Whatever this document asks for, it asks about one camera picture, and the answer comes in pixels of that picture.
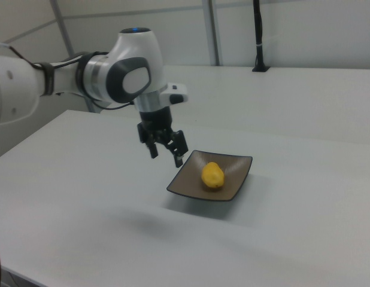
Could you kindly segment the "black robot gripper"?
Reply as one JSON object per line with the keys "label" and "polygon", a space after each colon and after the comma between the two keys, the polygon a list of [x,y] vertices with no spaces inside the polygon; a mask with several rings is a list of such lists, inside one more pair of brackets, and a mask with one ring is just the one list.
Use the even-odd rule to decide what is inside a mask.
{"label": "black robot gripper", "polygon": [[188,152],[188,146],[182,130],[171,128],[172,115],[170,108],[164,107],[153,112],[140,112],[141,122],[137,125],[139,141],[145,144],[151,158],[158,156],[156,139],[153,132],[164,132],[163,145],[173,157],[177,168],[183,165],[183,156]]}

